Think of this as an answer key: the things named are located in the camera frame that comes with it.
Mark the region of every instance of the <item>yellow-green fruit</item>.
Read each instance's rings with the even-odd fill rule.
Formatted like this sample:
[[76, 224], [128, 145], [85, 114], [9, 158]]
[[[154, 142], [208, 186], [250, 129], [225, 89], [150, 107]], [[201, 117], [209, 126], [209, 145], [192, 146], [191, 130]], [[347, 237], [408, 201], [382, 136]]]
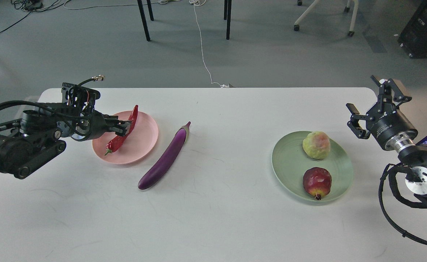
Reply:
[[302, 141], [302, 148], [313, 159], [324, 159], [330, 154], [330, 138], [322, 131], [314, 131]]

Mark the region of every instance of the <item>red chili pepper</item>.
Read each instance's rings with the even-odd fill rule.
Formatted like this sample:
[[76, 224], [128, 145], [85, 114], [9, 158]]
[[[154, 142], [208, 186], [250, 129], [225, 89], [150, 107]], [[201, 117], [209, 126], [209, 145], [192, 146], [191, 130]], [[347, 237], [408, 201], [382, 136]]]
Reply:
[[107, 146], [107, 152], [104, 154], [104, 156], [107, 156], [108, 153], [113, 153], [117, 151], [122, 145], [123, 142], [126, 140], [126, 138], [131, 134], [132, 130], [134, 129], [134, 126], [136, 124], [137, 119], [137, 105], [132, 110], [131, 114], [129, 115], [128, 120], [131, 121], [131, 125], [129, 127], [129, 132], [125, 136], [115, 136], [114, 139], [108, 142]]

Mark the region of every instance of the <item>table leg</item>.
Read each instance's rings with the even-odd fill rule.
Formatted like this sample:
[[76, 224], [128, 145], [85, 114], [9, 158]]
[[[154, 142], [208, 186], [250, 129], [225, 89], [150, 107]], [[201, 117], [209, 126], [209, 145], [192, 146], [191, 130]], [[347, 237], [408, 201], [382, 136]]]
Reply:
[[137, 5], [139, 6], [139, 13], [141, 13], [142, 26], [144, 27], [145, 39], [147, 41], [151, 40], [149, 36], [149, 29], [147, 28], [147, 21], [145, 20], [144, 8], [142, 6], [142, 0], [137, 0]]
[[228, 10], [227, 10], [227, 40], [230, 40], [230, 24], [231, 24], [231, 1], [228, 1]]
[[151, 21], [154, 21], [154, 14], [152, 13], [151, 0], [147, 0], [147, 8], [149, 8], [149, 17], [151, 18]]

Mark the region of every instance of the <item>plate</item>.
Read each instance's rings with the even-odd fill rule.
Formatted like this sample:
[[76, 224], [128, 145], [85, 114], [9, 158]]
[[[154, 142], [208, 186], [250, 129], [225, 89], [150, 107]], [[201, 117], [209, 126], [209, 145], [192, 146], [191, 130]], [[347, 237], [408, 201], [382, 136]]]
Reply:
[[[120, 120], [127, 120], [131, 111], [115, 114]], [[92, 149], [104, 161], [113, 164], [130, 164], [146, 156], [157, 142], [159, 127], [155, 120], [148, 114], [139, 111], [136, 124], [123, 145], [114, 153], [104, 156], [106, 146], [115, 137], [115, 133], [104, 133], [100, 138], [92, 140]]]
[[[282, 185], [301, 199], [315, 204], [333, 201], [351, 186], [354, 177], [351, 159], [335, 141], [330, 139], [330, 154], [322, 160], [312, 159], [302, 149], [302, 141], [310, 131], [290, 133], [280, 139], [272, 152], [272, 166]], [[317, 201], [302, 185], [304, 173], [312, 167], [325, 168], [332, 176], [330, 193]]]

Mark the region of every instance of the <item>pink plate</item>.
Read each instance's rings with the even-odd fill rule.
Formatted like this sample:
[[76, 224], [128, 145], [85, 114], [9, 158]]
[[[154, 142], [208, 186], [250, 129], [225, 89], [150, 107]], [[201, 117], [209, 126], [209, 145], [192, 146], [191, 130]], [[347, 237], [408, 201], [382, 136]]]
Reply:
[[[131, 111], [115, 114], [120, 120], [127, 120]], [[115, 133], [104, 133], [100, 138], [92, 140], [92, 149], [102, 160], [113, 164], [130, 164], [147, 155], [157, 142], [159, 127], [155, 120], [144, 112], [137, 113], [134, 129], [127, 137], [123, 145], [114, 153], [104, 156], [106, 146], [115, 137]]]

